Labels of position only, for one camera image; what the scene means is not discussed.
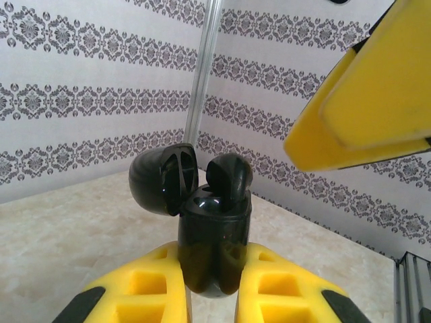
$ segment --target damask pattern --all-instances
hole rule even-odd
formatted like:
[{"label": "damask pattern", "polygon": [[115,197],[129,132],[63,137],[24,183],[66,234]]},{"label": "damask pattern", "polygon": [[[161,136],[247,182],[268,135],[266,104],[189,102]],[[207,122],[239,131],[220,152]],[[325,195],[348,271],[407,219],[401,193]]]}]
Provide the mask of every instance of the damask pattern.
[{"label": "damask pattern", "polygon": [[313,173],[303,173],[285,161],[241,147],[219,137],[200,132],[200,150],[213,155],[235,152],[247,158],[254,171],[278,184],[284,184],[310,198],[322,201],[354,217],[374,222],[377,226],[431,246],[431,223],[423,215],[411,214],[397,205],[385,203],[366,193],[337,184]]},{"label": "damask pattern", "polygon": [[152,112],[187,111],[190,92],[164,89],[102,89],[91,86],[66,85],[19,86],[9,88],[0,83],[0,121],[10,116],[38,119],[41,116],[99,116],[111,114],[137,114]]},{"label": "damask pattern", "polygon": [[146,149],[180,143],[183,137],[182,129],[173,129],[81,143],[61,143],[56,147],[49,145],[27,151],[18,149],[15,153],[4,151],[0,153],[0,185],[133,157]]},{"label": "damask pattern", "polygon": [[[207,98],[203,113],[279,140],[286,138],[295,121],[216,96]],[[401,157],[362,167],[375,174],[386,174],[389,178],[397,178],[404,184],[426,188],[431,192],[431,161],[424,160],[421,155]]]},{"label": "damask pattern", "polygon": [[192,0],[125,0],[134,5],[151,9],[153,12],[167,15],[169,18],[201,28],[205,20],[205,5]]},{"label": "damask pattern", "polygon": [[371,25],[223,9],[220,31],[225,34],[287,42],[298,46],[346,51],[367,37]]},{"label": "damask pattern", "polygon": [[207,98],[203,113],[281,140],[293,126],[289,118],[216,96]]},{"label": "damask pattern", "polygon": [[120,32],[91,23],[44,12],[39,16],[32,8],[22,7],[14,12],[11,3],[6,2],[0,9],[0,40],[5,39],[9,47],[22,43],[25,49],[43,48],[45,52],[55,50],[59,54],[122,63],[137,64],[194,71],[197,51],[152,38],[145,38]]},{"label": "damask pattern", "polygon": [[364,247],[365,247],[365,248],[367,248],[367,249],[370,249],[370,250],[372,250],[372,251],[374,251],[374,252],[378,252],[378,253],[379,253],[379,254],[381,254],[382,256],[388,256],[388,257],[389,257],[389,258],[391,258],[392,260],[395,260],[395,257],[394,257],[394,256],[386,255],[386,253],[385,253],[385,252],[383,252],[383,251],[381,251],[381,250],[376,250],[376,248],[375,248],[375,247],[370,246],[369,244],[363,245],[363,244],[362,244],[362,242],[361,242],[360,240],[354,240],[351,236],[348,236],[347,234],[343,234],[343,235],[342,235],[338,230],[336,230],[336,229],[332,229],[332,228],[331,228],[331,227],[329,227],[328,225],[322,224],[322,223],[320,223],[319,221],[312,220],[310,217],[307,217],[306,215],[303,215],[303,214],[301,214],[301,213],[299,213],[299,212],[295,212],[295,211],[293,211],[291,208],[289,208],[289,207],[287,207],[287,206],[285,206],[285,205],[282,205],[281,203],[276,203],[274,200],[267,199],[265,196],[262,196],[262,195],[260,195],[260,194],[258,194],[258,193],[256,193],[256,192],[253,192],[253,194],[254,194],[254,195],[256,195],[257,197],[260,197],[261,199],[263,199],[263,200],[265,200],[265,201],[268,201],[268,202],[270,202],[270,203],[272,203],[272,204],[277,205],[278,207],[281,207],[282,209],[285,209],[285,210],[287,210],[287,211],[289,211],[289,212],[291,212],[291,213],[293,213],[293,214],[296,214],[297,216],[299,216],[299,217],[301,217],[301,218],[303,218],[303,219],[305,219],[305,220],[308,220],[308,221],[310,221],[310,222],[313,222],[314,224],[320,225],[321,227],[324,227],[325,229],[327,229],[327,230],[329,230],[329,231],[332,231],[332,232],[333,232],[333,233],[335,233],[335,234],[339,234],[339,235],[343,236],[344,238],[349,239],[350,241],[353,241],[353,242],[355,242],[355,243],[357,243],[357,244],[360,244],[361,246],[364,246]]},{"label": "damask pattern", "polygon": [[280,91],[282,94],[300,96],[307,100],[311,99],[325,79],[324,75],[297,72],[295,69],[285,69],[225,55],[214,55],[211,74],[275,92]]}]

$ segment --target earbud case lid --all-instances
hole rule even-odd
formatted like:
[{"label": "earbud case lid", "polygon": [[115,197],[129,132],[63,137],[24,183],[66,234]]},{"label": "earbud case lid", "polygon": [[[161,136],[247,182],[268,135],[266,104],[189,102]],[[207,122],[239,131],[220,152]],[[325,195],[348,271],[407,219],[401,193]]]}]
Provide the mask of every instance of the earbud case lid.
[{"label": "earbud case lid", "polygon": [[197,190],[197,160],[193,146],[179,143],[144,151],[129,169],[129,186],[145,210],[175,216]]}]

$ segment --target table surface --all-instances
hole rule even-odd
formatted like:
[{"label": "table surface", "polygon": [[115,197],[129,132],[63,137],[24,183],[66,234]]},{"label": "table surface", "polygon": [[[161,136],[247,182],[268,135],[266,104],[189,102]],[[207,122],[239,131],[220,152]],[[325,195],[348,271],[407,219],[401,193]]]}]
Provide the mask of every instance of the table surface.
[{"label": "table surface", "polygon": [[[0,205],[2,322],[52,322],[88,283],[176,240],[178,217],[141,209],[127,176]],[[345,289],[372,322],[393,322],[391,259],[256,196],[250,241]],[[233,322],[235,302],[193,295],[193,321]]]}]

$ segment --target patterned wallpaper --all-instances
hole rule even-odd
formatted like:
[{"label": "patterned wallpaper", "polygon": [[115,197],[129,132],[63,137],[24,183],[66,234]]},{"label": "patterned wallpaper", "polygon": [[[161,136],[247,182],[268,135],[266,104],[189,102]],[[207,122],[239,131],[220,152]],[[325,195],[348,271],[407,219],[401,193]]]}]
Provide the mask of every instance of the patterned wallpaper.
[{"label": "patterned wallpaper", "polygon": [[409,250],[431,257],[431,154],[302,173],[283,151],[325,76],[392,1],[261,2],[225,2],[200,126],[200,165],[241,153],[253,165],[253,191],[264,199],[386,256]]},{"label": "patterned wallpaper", "polygon": [[3,3],[0,203],[182,141],[204,17],[193,0]]}]

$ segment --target wireless earbud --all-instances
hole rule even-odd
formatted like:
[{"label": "wireless earbud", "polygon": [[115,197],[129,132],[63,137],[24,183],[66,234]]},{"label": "wireless earbud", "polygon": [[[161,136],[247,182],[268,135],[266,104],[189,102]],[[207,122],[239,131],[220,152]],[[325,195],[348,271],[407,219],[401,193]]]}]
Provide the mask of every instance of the wireless earbud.
[{"label": "wireless earbud", "polygon": [[207,183],[211,191],[221,196],[227,205],[243,201],[252,181],[250,164],[237,153],[220,155],[207,166]]}]

